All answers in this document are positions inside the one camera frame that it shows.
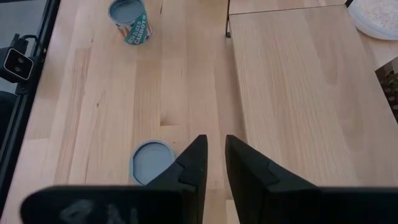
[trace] black metal frame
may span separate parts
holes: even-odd
[[[12,176],[14,175],[59,5],[60,0],[47,0],[41,26],[37,33],[40,43],[34,45],[30,55],[36,59],[35,63],[37,66],[32,71],[31,81],[18,84],[16,89],[17,100],[6,136],[0,148],[0,215],[2,215]]]
[[[349,7],[349,5],[351,5],[351,3],[353,3],[354,0],[347,0],[345,5],[346,7]],[[226,9],[226,24],[225,24],[225,37],[227,38],[231,38],[231,33],[228,32],[228,24],[229,24],[229,5],[231,3],[231,0],[228,0],[228,6]]]

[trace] gray lid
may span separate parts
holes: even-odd
[[[114,0],[108,8],[108,15],[114,22],[132,22],[145,7],[140,0]]]
[[[146,141],[137,147],[130,159],[130,176],[137,183],[146,185],[174,161],[174,152],[166,143]]]

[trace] light wood tabletop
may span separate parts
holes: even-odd
[[[345,2],[346,0],[231,0],[229,14],[335,6]]]
[[[378,40],[361,31],[358,33],[375,71],[398,57],[398,40]]]
[[[110,2],[61,1],[1,223],[19,223],[22,200],[46,186],[134,184],[141,142],[166,141],[177,156],[199,134],[209,146],[204,223],[226,223],[225,136],[244,139],[227,1],[145,0],[154,33],[138,46],[123,42]]]
[[[252,147],[314,184],[398,184],[398,125],[346,6],[230,23]]]

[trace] black cable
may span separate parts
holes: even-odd
[[[29,39],[29,38],[35,39],[36,42],[39,41],[39,39],[38,39],[35,35],[23,35],[23,36],[21,37],[22,40],[26,40],[26,39]]]

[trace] wooden table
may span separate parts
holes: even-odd
[[[230,23],[252,147],[314,184],[398,184],[398,125],[346,6]]]
[[[138,144],[161,139],[177,156],[199,134],[209,143],[204,223],[226,223],[225,136],[244,139],[227,2],[145,0],[154,34],[139,46],[123,42],[110,2],[61,2],[1,223],[19,223],[23,198],[49,185],[134,184]]]
[[[229,0],[228,15],[254,12],[305,9],[311,7],[337,6],[347,0]],[[373,63],[373,69],[398,57],[398,41],[377,40],[358,31],[365,49]]]

